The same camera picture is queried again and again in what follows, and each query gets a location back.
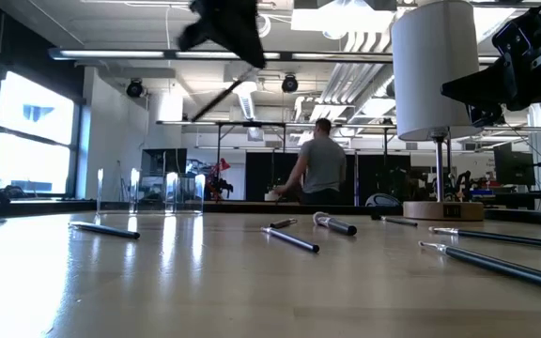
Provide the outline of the clear acrylic organizer container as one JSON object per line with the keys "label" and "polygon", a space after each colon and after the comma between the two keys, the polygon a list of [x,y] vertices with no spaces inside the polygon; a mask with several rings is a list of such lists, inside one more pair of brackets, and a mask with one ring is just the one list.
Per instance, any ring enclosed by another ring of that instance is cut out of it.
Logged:
{"label": "clear acrylic organizer container", "polygon": [[103,199],[102,169],[98,172],[98,193],[96,213],[121,213],[129,215],[177,214],[198,215],[203,212],[205,201],[205,175],[148,174],[144,170],[132,168],[129,182],[119,180],[117,201]]}

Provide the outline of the red desk lamp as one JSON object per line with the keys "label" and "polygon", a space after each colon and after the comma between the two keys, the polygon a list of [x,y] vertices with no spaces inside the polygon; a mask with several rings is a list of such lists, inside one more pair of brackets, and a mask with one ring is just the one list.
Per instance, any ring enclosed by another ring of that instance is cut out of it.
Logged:
{"label": "red desk lamp", "polygon": [[230,196],[230,193],[234,191],[234,187],[221,177],[221,173],[229,168],[230,165],[224,158],[220,158],[219,161],[211,167],[206,179],[205,188],[208,200],[223,200],[224,193],[226,193],[227,196]]}

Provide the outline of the dark brush with silver ferrule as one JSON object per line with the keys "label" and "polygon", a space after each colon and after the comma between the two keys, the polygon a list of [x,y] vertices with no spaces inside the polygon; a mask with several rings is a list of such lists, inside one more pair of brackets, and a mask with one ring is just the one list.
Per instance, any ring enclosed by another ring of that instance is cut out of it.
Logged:
{"label": "dark brush with silver ferrule", "polygon": [[291,236],[287,233],[281,232],[275,228],[262,227],[261,231],[275,238],[279,238],[285,242],[295,245],[301,249],[317,254],[319,252],[319,246],[317,244],[308,242],[301,238]]}

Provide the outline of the long dark makeup brush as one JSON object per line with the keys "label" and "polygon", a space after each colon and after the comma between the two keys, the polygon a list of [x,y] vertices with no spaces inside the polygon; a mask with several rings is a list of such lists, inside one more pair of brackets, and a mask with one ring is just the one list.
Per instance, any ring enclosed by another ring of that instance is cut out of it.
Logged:
{"label": "long dark makeup brush", "polygon": [[478,268],[487,269],[530,284],[541,286],[541,270],[539,269],[532,269],[530,267],[501,260],[496,257],[440,243],[419,241],[418,245],[422,248],[434,250],[437,253],[446,255],[461,262],[471,264]]}
{"label": "long dark makeup brush", "polygon": [[526,238],[526,237],[519,237],[519,236],[488,233],[488,232],[482,232],[482,231],[461,230],[457,228],[429,227],[428,230],[434,234],[440,234],[440,235],[453,235],[453,236],[460,236],[460,237],[467,237],[467,238],[481,238],[481,239],[488,239],[488,240],[541,247],[540,238]]}

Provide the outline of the black computer monitor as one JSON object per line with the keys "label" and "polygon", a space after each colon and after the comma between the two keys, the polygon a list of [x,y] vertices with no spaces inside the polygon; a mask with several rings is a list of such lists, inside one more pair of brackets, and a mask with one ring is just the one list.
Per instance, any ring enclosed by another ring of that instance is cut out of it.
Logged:
{"label": "black computer monitor", "polygon": [[147,176],[162,176],[167,173],[185,174],[187,149],[145,149],[142,151],[142,172]]}

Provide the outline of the black partition panels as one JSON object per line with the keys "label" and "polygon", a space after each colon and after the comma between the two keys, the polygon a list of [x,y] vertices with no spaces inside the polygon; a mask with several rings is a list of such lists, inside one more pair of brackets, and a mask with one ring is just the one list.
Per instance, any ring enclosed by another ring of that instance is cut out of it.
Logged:
{"label": "black partition panels", "polygon": [[[297,157],[297,153],[247,152],[245,199],[264,202],[270,188],[288,179]],[[340,188],[340,204],[354,205],[355,188],[360,206],[378,192],[388,192],[402,200],[406,195],[406,172],[411,168],[410,156],[388,155],[387,166],[384,164],[383,155],[347,155],[347,178]]]}

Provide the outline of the large window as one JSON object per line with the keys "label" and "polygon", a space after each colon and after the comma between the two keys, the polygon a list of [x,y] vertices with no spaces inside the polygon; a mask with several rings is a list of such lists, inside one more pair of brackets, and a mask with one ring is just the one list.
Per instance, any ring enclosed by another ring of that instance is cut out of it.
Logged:
{"label": "large window", "polygon": [[0,82],[0,189],[70,191],[76,104],[12,71]]}

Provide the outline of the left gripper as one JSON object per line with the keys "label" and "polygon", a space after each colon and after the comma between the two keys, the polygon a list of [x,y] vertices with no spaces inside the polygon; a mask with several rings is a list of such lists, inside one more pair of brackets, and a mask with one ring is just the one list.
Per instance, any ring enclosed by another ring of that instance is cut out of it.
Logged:
{"label": "left gripper", "polygon": [[177,39],[181,51],[208,41],[215,24],[218,44],[255,68],[266,67],[256,22],[257,0],[191,0],[189,9],[203,21],[183,29]]}

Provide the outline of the black monitor on arm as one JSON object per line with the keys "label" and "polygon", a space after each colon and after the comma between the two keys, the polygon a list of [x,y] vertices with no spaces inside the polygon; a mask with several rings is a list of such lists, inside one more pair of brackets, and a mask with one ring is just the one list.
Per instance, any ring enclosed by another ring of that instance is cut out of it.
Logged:
{"label": "black monitor on arm", "polygon": [[493,150],[495,174],[502,185],[533,186],[535,184],[533,155],[512,150],[510,144]]}

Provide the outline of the thick fluffy powder brush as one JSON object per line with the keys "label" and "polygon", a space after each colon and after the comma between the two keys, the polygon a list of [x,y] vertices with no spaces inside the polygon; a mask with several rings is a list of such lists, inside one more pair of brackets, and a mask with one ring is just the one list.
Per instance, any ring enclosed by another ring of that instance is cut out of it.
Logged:
{"label": "thick fluffy powder brush", "polygon": [[324,212],[316,212],[313,215],[313,221],[315,225],[327,227],[332,231],[347,236],[354,236],[357,234],[358,231],[358,229],[354,225],[338,220]]}

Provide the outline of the person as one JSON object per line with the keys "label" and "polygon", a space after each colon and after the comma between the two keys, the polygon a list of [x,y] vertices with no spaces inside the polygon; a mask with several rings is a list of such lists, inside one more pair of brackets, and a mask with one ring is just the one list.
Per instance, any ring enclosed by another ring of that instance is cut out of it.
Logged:
{"label": "person", "polygon": [[330,206],[340,202],[340,187],[346,179],[347,156],[331,137],[332,122],[316,121],[313,138],[300,149],[297,161],[284,185],[273,189],[283,195],[300,184],[300,203],[309,206]]}

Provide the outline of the dark rounded helmet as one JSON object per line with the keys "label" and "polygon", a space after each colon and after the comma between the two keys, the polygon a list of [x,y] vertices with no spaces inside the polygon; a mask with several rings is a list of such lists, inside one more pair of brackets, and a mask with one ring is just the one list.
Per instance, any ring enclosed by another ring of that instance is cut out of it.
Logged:
{"label": "dark rounded helmet", "polygon": [[365,202],[367,207],[400,207],[401,202],[386,193],[375,193],[369,196]]}

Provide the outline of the long ceiling light bar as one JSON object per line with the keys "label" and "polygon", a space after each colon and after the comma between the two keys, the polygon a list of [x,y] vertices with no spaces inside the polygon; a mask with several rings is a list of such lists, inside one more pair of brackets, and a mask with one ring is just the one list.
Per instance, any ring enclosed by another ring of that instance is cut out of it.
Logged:
{"label": "long ceiling light bar", "polygon": [[[178,50],[78,50],[52,48],[49,56],[54,60],[186,60],[186,61],[233,61],[236,54],[227,51]],[[271,62],[319,62],[319,63],[374,63],[391,64],[393,55],[388,53],[345,52],[265,52]]]}

